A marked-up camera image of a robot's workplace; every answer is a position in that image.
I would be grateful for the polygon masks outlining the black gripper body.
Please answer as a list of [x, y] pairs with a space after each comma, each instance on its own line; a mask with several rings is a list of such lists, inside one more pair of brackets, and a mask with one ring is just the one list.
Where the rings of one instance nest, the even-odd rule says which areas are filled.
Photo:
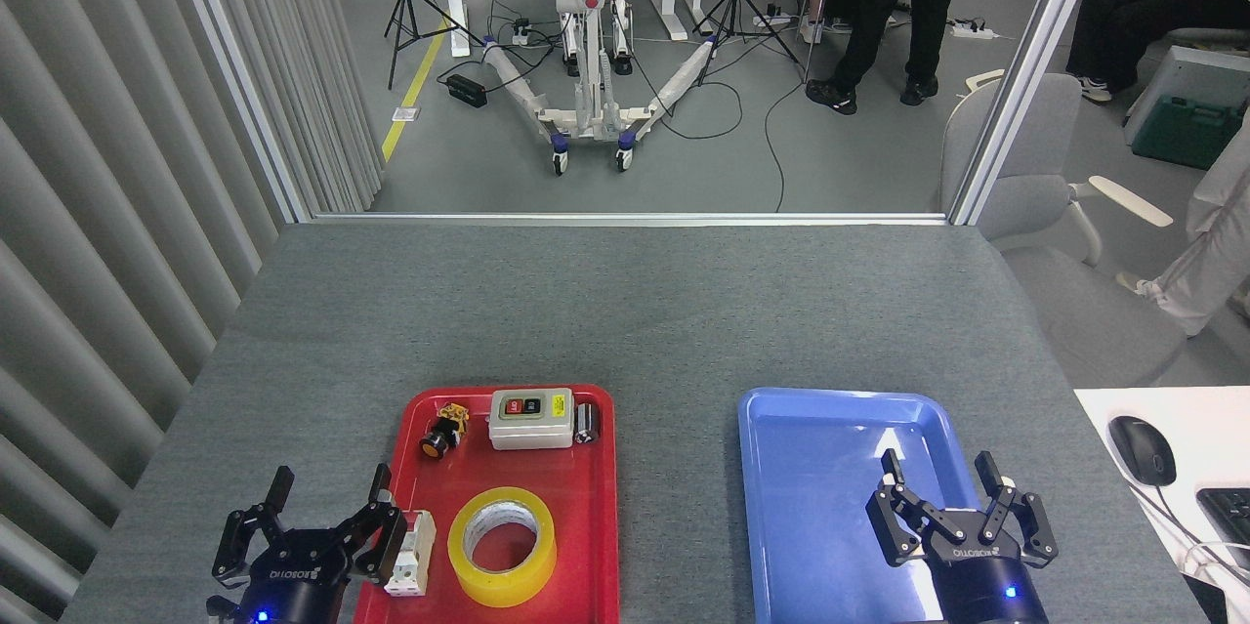
[[925, 563], [948, 623], [1048, 623], [1021, 548], [1000, 521], [975, 510], [941, 510], [922, 530]]
[[350, 580], [344, 536], [291, 529], [252, 561], [236, 623], [335, 623]]

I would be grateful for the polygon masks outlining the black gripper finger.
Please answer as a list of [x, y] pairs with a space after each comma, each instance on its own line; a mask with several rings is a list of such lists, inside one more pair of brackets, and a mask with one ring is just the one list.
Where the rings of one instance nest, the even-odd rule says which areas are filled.
[[921, 536], [946, 531], [946, 516], [920, 499], [902, 480], [902, 468], [892, 446], [881, 455], [882, 476], [866, 503], [866, 514], [889, 566], [922, 558]]
[[256, 530], [262, 531], [269, 544], [282, 534], [284, 526], [278, 516], [285, 508], [294, 480], [289, 466], [278, 466], [262, 501], [245, 510], [228, 513], [222, 539], [212, 561], [212, 576], [222, 586], [238, 588], [248, 579], [248, 553]]
[[982, 510], [982, 525], [978, 526], [978, 540], [986, 546], [996, 544], [1005, 529], [1008, 516], [1014, 516], [1020, 526], [1022, 541], [1015, 553], [1028, 566], [1044, 569], [1059, 555], [1058, 539], [1050, 526], [1045, 505], [1036, 491], [1025, 491], [1002, 476], [991, 451], [979, 451], [975, 469], [988, 500]]
[[338, 545], [348, 556], [348, 576], [360, 576], [385, 585], [395, 571], [409, 524], [389, 491], [392, 470], [378, 464], [366, 504], [338, 525]]

